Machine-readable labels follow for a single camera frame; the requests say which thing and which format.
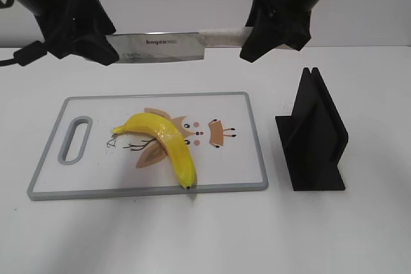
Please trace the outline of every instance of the white cutting board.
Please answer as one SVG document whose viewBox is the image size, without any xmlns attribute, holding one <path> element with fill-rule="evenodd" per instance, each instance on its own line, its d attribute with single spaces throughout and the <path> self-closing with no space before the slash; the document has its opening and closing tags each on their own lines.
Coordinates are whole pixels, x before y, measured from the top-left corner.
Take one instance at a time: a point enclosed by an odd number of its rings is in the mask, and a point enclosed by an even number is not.
<svg viewBox="0 0 411 274">
<path fill-rule="evenodd" d="M 187 135 L 197 171 L 197 186 L 190 193 L 249 191 L 267 187 L 250 103 L 244 92 L 82 97 L 66 99 L 29 187 L 30 198 L 46 200 L 186 193 L 179 187 L 168 157 L 161 159 L 161 155 L 158 156 L 157 141 L 141 151 L 130 151 L 130 148 L 123 147 L 144 145 L 143 141 L 151 138 L 122 135 L 117 137 L 115 147 L 107 145 L 114 127 L 124 124 L 134 114 L 149 111 L 147 108 L 171 119 L 181 117 L 175 122 L 180 124 L 183 135 Z M 74 164 L 61 164 L 58 155 L 69 125 L 73 119 L 82 116 L 92 119 L 83 156 Z M 223 132 L 235 137 L 222 137 L 217 128 L 219 124 L 209 126 L 214 119 L 221 121 L 223 129 L 235 128 Z M 81 138 L 75 137 L 71 144 L 73 148 L 70 151 L 74 149 L 74 156 L 78 152 L 75 149 L 83 140 L 83 133 L 78 136 Z M 136 167 L 138 162 L 144 167 Z"/>
</svg>

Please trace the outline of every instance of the white background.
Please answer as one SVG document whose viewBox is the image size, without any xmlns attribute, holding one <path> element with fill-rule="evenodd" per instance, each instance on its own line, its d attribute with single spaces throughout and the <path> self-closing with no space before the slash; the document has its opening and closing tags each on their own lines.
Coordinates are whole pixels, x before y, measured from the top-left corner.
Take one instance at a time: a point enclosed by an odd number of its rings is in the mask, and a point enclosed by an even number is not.
<svg viewBox="0 0 411 274">
<path fill-rule="evenodd" d="M 252 0 L 101 0 L 118 33 L 195 31 L 243 26 Z M 311 46 L 411 44 L 409 0 L 321 0 Z M 40 39 L 32 14 L 16 4 L 0 11 L 0 46 Z"/>
<path fill-rule="evenodd" d="M 254 64 L 239 52 L 110 67 L 47 56 L 2 68 L 0 272 L 409 274 L 411 48 L 277 50 Z M 344 192 L 292 191 L 274 116 L 291 113 L 304 66 L 319 67 L 349 133 Z M 250 95 L 267 190 L 194 200 L 27 197 L 66 97 L 238 90 Z"/>
</svg>

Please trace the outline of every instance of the cutting board handle hole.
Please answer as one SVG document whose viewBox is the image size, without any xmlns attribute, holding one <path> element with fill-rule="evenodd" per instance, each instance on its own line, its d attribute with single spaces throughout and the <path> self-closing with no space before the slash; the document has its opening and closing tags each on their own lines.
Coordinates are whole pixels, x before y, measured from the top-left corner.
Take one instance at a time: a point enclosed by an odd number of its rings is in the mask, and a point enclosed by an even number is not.
<svg viewBox="0 0 411 274">
<path fill-rule="evenodd" d="M 71 121 L 58 154 L 58 161 L 61 164 L 72 165 L 83 157 L 91 126 L 92 119 L 87 116 L 77 117 Z"/>
</svg>

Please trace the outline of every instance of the white wall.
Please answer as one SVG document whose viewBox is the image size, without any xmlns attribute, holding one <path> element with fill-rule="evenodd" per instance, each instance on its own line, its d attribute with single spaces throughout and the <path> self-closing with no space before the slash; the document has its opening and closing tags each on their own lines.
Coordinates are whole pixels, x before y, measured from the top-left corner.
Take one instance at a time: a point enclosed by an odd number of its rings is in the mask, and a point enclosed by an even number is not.
<svg viewBox="0 0 411 274">
<path fill-rule="evenodd" d="M 252 0 L 101 0 L 118 33 L 236 27 Z M 311 46 L 411 44 L 409 0 L 321 0 L 313 11 Z M 16 4 L 0 11 L 0 46 L 41 38 L 31 13 Z"/>
</svg>

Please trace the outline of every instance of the knife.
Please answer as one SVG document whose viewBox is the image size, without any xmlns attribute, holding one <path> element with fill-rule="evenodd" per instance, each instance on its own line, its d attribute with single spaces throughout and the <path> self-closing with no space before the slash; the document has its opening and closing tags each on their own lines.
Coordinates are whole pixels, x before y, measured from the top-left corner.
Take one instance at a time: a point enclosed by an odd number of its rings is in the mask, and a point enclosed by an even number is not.
<svg viewBox="0 0 411 274">
<path fill-rule="evenodd" d="M 136 33 L 108 35 L 121 64 L 152 64 L 204 59 L 211 47 L 242 47 L 252 27 L 200 30 L 189 33 Z"/>
</svg>

